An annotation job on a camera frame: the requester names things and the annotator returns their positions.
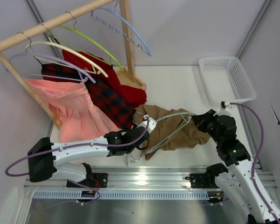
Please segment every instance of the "plastic basket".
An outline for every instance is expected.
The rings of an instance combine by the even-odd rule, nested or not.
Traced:
[[[207,57],[199,60],[202,81],[209,102],[243,103],[256,98],[255,90],[237,57]]]

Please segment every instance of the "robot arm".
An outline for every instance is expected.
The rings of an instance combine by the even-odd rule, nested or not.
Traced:
[[[253,184],[251,157],[245,146],[236,139],[235,119],[226,112],[216,113],[214,110],[203,115],[192,116],[192,119],[198,130],[208,133],[215,141],[218,155],[228,168],[222,163],[208,167],[208,179],[224,191],[247,223],[277,224],[275,218],[280,222],[280,209],[273,203],[256,173],[254,179],[259,191]],[[273,210],[266,206],[263,199]]]
[[[40,139],[28,152],[33,155],[46,150],[54,150],[52,153],[32,157],[28,159],[29,179],[31,182],[41,182],[48,179],[67,179],[81,182],[91,176],[91,168],[88,164],[73,164],[70,161],[89,157],[109,157],[131,153],[135,148],[143,150],[140,145],[149,140],[149,134],[156,127],[156,121],[144,116],[144,121],[137,127],[127,132],[110,132],[96,139],[51,143],[49,138]]]

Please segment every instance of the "red plaid shirt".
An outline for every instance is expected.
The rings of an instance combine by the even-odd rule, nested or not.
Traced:
[[[52,78],[43,77],[43,79],[54,82],[76,82],[54,77],[80,79],[77,70],[53,63],[43,64],[42,74],[52,76]],[[91,76],[96,80],[96,83],[88,80],[85,82],[85,86],[90,94],[93,104],[101,109],[117,127],[131,129],[135,109],[118,93],[99,80],[98,75],[91,74]]]

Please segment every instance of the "clothes rack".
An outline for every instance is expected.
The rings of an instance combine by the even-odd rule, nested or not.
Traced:
[[[89,13],[96,8],[99,8],[105,4],[108,4],[114,0],[95,0],[83,6],[80,6],[76,9],[70,11],[70,13],[64,13],[59,15],[51,20],[48,20],[43,23],[43,25],[39,24],[30,29],[23,31],[26,35],[23,34],[15,34],[5,40],[0,41],[0,61],[2,64],[9,70],[10,73],[19,81],[19,83],[26,89],[26,91],[34,98],[35,101],[47,112],[49,117],[52,119],[56,127],[59,129],[61,127],[60,120],[50,111],[50,109],[42,102],[42,100],[36,95],[36,93],[31,89],[31,87],[27,84],[26,80],[21,76],[21,74],[17,71],[17,69],[9,62],[9,60],[2,53],[4,50],[7,50],[11,47],[14,47],[24,41],[27,41],[29,38],[33,38],[35,36],[41,35],[47,32],[47,29],[53,29],[58,27],[68,21]],[[129,4],[128,0],[119,0],[120,7],[120,15],[125,18],[128,22],[130,22],[130,12],[129,12]],[[129,27],[123,22],[122,23],[123,31],[131,38],[131,31]],[[124,67],[124,70],[118,70],[116,74],[120,80],[121,84],[129,85],[132,87],[137,87],[140,89],[146,90],[146,84],[140,80],[134,71],[134,59],[133,59],[133,45],[126,38],[125,41],[125,50],[126,50],[126,61],[127,68]]]

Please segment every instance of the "green hanger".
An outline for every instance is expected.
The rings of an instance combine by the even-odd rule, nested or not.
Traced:
[[[119,66],[119,68],[120,68],[121,70],[123,70],[123,67],[121,66],[121,64],[119,63],[119,61],[118,61],[109,51],[107,51],[102,45],[100,45],[98,42],[96,42],[95,40],[91,39],[89,36],[85,35],[84,33],[81,33],[80,31],[78,31],[78,30],[76,30],[76,29],[74,29],[74,28],[67,27],[67,26],[64,26],[64,25],[60,25],[59,27],[60,27],[60,28],[63,28],[63,29],[70,30],[70,31],[72,31],[72,32],[74,32],[74,33],[76,33],[76,34],[79,34],[80,36],[84,37],[85,39],[87,39],[87,40],[89,40],[90,42],[92,42],[92,43],[94,43],[95,45],[97,45],[97,46],[98,46],[99,48],[101,48],[107,55],[109,55],[109,57],[110,57],[110,62],[111,62],[111,60],[113,59],[113,60],[115,61],[115,63]],[[53,35],[52,31],[50,31],[50,34],[51,34],[52,37],[56,38],[56,37]],[[63,43],[65,43],[65,44],[68,44],[68,45],[70,45],[71,47],[73,47],[73,48],[75,48],[75,49],[77,49],[77,50],[79,50],[79,51],[82,51],[83,53],[85,53],[85,54],[87,54],[87,55],[89,55],[89,56],[91,56],[91,57],[94,57],[94,58],[96,58],[96,59],[98,59],[98,60],[100,60],[100,61],[102,61],[102,62],[104,62],[104,63],[106,63],[106,64],[112,65],[111,63],[108,63],[108,62],[106,62],[106,61],[104,61],[104,60],[102,60],[102,59],[100,59],[100,58],[98,58],[98,57],[96,57],[96,56],[94,56],[94,55],[92,55],[92,54],[89,54],[89,53],[87,53],[87,52],[81,50],[80,48],[77,48],[77,47],[73,46],[72,44],[65,42],[64,40],[61,40],[61,39],[59,39],[59,38],[56,38],[56,39],[57,39],[58,41],[60,41],[60,42],[63,42]]]

